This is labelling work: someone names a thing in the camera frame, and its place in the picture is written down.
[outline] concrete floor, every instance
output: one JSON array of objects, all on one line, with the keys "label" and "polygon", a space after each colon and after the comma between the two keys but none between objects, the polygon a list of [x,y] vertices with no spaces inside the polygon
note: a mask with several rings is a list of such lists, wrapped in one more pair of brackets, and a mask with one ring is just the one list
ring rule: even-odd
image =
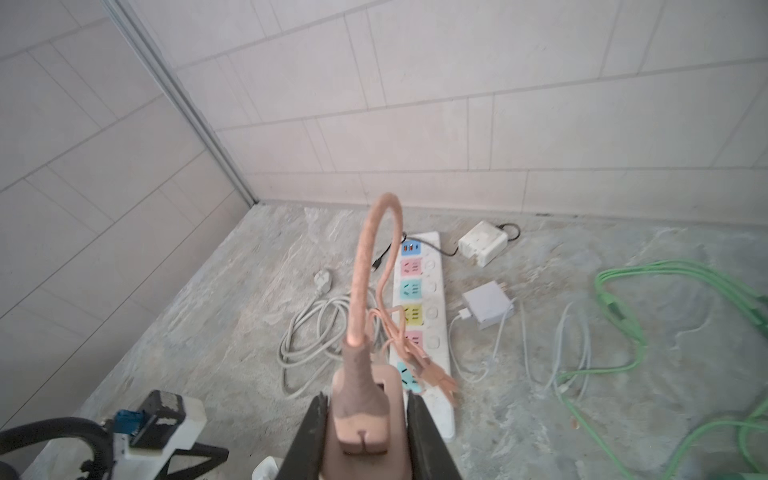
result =
[{"label": "concrete floor", "polygon": [[[334,292],[346,292],[365,214],[254,207],[78,414],[103,419],[137,406],[151,389],[165,389],[202,399],[209,423],[199,441],[230,449],[228,462],[209,480],[249,478],[264,456],[284,455],[310,399],[280,395],[276,347],[289,318],[310,300],[317,270],[329,267]],[[600,270],[692,258],[768,292],[768,231],[753,227],[406,210],[405,229],[437,230],[450,247],[479,219],[516,221],[523,233],[484,269],[461,257],[444,259],[449,318],[462,292],[489,280],[506,282],[525,305],[538,381],[548,375],[554,328],[569,302],[574,315],[588,318],[595,366],[631,361],[631,346],[593,301]],[[389,228],[386,223],[379,231],[377,251],[386,247]],[[694,280],[638,277],[610,288],[635,310],[650,348],[634,371],[593,378],[578,406],[638,478],[657,478],[692,428],[719,415],[741,415],[765,395],[768,341]],[[495,327],[458,326],[455,345],[464,364],[478,365],[495,334]],[[565,367],[578,362],[578,345],[578,335],[569,336]],[[310,390],[327,391],[329,377]],[[459,384],[457,437],[449,450],[464,478],[620,478],[551,393],[537,393],[540,387],[526,380],[519,314],[505,327],[492,374]],[[732,429],[708,434],[677,477],[748,471],[734,439]],[[759,440],[755,434],[755,455],[768,461]],[[25,478],[74,478],[86,455],[76,442],[53,442]]]}]

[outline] pink outlet socket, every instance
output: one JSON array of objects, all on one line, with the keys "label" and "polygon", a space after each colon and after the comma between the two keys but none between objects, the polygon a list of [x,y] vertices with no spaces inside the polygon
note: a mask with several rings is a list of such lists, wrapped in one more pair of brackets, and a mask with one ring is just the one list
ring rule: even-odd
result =
[{"label": "pink outlet socket", "polygon": [[418,346],[422,345],[422,338],[423,338],[423,333],[419,331],[409,332],[406,330],[406,339],[414,342],[416,345]]},{"label": "pink outlet socket", "polygon": [[400,275],[416,276],[422,274],[422,259],[410,258],[400,260]]}]

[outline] electrical plug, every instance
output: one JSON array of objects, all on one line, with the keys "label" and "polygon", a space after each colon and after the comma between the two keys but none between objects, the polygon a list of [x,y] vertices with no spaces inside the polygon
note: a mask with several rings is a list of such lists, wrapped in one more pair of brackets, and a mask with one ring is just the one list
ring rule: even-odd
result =
[{"label": "electrical plug", "polygon": [[319,295],[325,295],[331,290],[331,272],[328,269],[315,273],[315,286]]}]

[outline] black cable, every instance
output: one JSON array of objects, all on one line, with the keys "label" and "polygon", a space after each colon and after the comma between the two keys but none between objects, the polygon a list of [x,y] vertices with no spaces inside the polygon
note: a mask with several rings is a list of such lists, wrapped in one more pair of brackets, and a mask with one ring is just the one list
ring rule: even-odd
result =
[{"label": "black cable", "polygon": [[456,247],[456,250],[453,250],[453,253],[448,253],[448,252],[446,252],[445,250],[440,250],[438,247],[435,247],[435,246],[434,246],[434,245],[432,245],[430,242],[427,242],[427,241],[425,241],[425,240],[421,240],[421,239],[419,239],[419,242],[421,242],[421,243],[424,243],[425,245],[429,245],[430,247],[432,247],[432,248],[434,248],[435,250],[439,251],[440,253],[442,253],[442,254],[443,254],[443,255],[445,255],[446,257],[453,257],[454,255],[456,255],[456,254],[458,253],[458,247]]},{"label": "black cable", "polygon": [[[402,233],[402,240],[400,240],[400,243],[402,244],[405,241],[406,241],[406,232],[403,232]],[[371,271],[372,272],[375,272],[376,269],[381,266],[382,260],[384,260],[384,256],[386,255],[387,252],[389,252],[390,248],[392,248],[392,244],[391,243],[386,248],[386,250],[384,250],[384,252],[381,255],[379,255],[379,258],[377,258],[376,260],[373,261],[373,265],[371,265]]]},{"label": "black cable", "polygon": [[516,223],[502,223],[501,225],[496,225],[496,228],[498,228],[499,230],[504,230],[504,227],[514,227],[518,229],[518,234],[515,235],[514,238],[510,238],[509,240],[507,240],[508,242],[512,242],[520,238],[520,233],[522,233],[522,229],[520,228],[519,225],[517,225]]}]

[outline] blue outlet socket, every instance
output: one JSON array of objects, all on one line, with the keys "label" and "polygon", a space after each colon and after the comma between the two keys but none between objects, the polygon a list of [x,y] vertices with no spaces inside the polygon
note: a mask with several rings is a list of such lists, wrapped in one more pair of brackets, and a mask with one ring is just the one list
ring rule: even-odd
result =
[{"label": "blue outlet socket", "polygon": [[418,240],[406,240],[400,245],[400,253],[404,257],[422,254],[422,243]]},{"label": "blue outlet socket", "polygon": [[422,392],[422,386],[419,385],[419,382],[416,382],[416,380],[413,378],[413,375],[411,375],[411,372],[408,371],[405,363],[397,362],[397,369],[400,371],[400,379],[402,380],[402,387],[404,389],[410,390],[414,393]]}]

